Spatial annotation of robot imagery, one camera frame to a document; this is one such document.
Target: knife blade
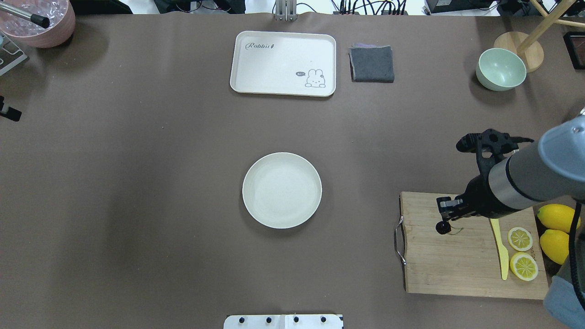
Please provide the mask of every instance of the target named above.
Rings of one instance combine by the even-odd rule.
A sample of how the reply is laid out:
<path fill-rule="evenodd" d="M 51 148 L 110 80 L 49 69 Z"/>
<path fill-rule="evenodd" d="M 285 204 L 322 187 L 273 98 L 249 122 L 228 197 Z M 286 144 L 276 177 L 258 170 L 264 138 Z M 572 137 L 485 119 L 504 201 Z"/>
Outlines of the knife blade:
<path fill-rule="evenodd" d="M 495 245 L 498 248 L 498 258 L 500 259 L 500 271 L 502 273 L 502 280 L 508 279 L 508 262 L 510 261 L 508 249 L 502 243 L 502 235 L 500 233 L 500 220 L 497 218 L 490 218 L 491 230 L 494 231 Z"/>

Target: mint green bowl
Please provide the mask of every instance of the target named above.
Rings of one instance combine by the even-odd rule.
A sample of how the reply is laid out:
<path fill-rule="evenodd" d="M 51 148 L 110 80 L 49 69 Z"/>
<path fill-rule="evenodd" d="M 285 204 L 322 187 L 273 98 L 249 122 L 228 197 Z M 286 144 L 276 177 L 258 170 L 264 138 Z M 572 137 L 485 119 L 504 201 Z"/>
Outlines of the mint green bowl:
<path fill-rule="evenodd" d="M 526 66 L 515 53 L 502 48 L 491 48 L 479 57 L 476 76 L 484 87 L 493 91 L 505 91 L 524 82 Z"/>

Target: wooden rod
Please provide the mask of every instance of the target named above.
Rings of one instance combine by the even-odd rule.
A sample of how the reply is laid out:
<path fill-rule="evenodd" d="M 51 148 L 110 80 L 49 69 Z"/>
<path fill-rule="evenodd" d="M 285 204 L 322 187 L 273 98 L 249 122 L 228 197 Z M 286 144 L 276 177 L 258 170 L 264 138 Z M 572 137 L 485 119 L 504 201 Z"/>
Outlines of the wooden rod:
<path fill-rule="evenodd" d="M 563 16 L 563 14 L 567 11 L 571 5 L 575 3 L 576 0 L 562 0 L 554 10 L 548 14 L 542 22 L 528 35 L 528 37 L 518 46 L 516 49 L 516 54 L 524 55 L 526 49 L 532 46 L 534 41 L 536 41 L 551 25 L 555 23 L 559 17 Z"/>
<path fill-rule="evenodd" d="M 536 0 L 530 0 L 530 2 L 532 2 L 532 5 L 534 6 L 534 8 L 536 8 L 536 10 L 541 13 L 542 17 L 547 17 L 548 13 L 546 12 L 546 10 L 538 3 L 538 1 Z M 572 22 L 570 20 L 563 20 L 563 19 L 557 19 L 555 21 L 555 23 L 557 24 L 563 24 L 563 25 L 569 25 L 569 26 L 575 26 L 576 28 L 582 28 L 585 29 L 585 23 L 579 23 L 579 22 Z"/>

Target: ice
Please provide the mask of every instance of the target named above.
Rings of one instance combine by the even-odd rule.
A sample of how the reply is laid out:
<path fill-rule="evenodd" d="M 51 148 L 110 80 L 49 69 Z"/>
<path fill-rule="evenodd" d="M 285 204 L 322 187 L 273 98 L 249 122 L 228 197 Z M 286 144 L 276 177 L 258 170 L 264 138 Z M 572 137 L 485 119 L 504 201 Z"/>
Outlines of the ice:
<path fill-rule="evenodd" d="M 63 19 L 65 11 L 67 10 L 67 0 L 33 0 L 28 4 L 16 5 L 22 9 L 25 9 L 31 13 L 37 15 L 46 16 L 49 18 L 50 24 L 49 29 L 55 26 L 55 24 Z M 13 15 L 2 13 L 4 23 L 2 28 L 13 35 L 18 36 L 33 36 L 45 31 L 37 24 L 31 23 L 25 19 L 18 18 Z"/>

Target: pink bowl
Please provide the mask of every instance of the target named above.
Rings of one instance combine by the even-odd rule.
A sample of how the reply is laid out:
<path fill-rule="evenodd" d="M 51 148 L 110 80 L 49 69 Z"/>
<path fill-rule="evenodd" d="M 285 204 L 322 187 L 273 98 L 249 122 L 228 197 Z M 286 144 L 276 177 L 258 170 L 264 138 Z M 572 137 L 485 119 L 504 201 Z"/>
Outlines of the pink bowl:
<path fill-rule="evenodd" d="M 37 5 L 41 2 L 50 3 L 49 0 L 5 0 L 5 2 L 7 4 L 19 8 L 21 8 L 23 4 Z M 55 17 L 54 19 L 57 19 L 56 23 L 51 22 L 52 26 L 50 26 L 48 29 L 42 30 L 34 35 L 24 36 L 15 34 L 14 30 L 8 29 L 5 26 L 5 22 L 7 22 L 8 20 L 15 20 L 19 18 L 16 18 L 15 16 L 12 16 L 5 12 L 0 12 L 0 20 L 2 21 L 2 23 L 0 23 L 0 29 L 12 40 L 17 40 L 22 43 L 26 43 L 32 47 L 50 48 L 58 46 L 67 41 L 67 39 L 69 39 L 69 37 L 73 34 L 73 30 L 75 29 L 75 13 L 73 12 L 71 4 L 69 3 L 68 0 L 58 0 L 58 2 L 60 4 L 65 5 L 66 9 L 65 14 L 60 19 L 59 17 Z"/>

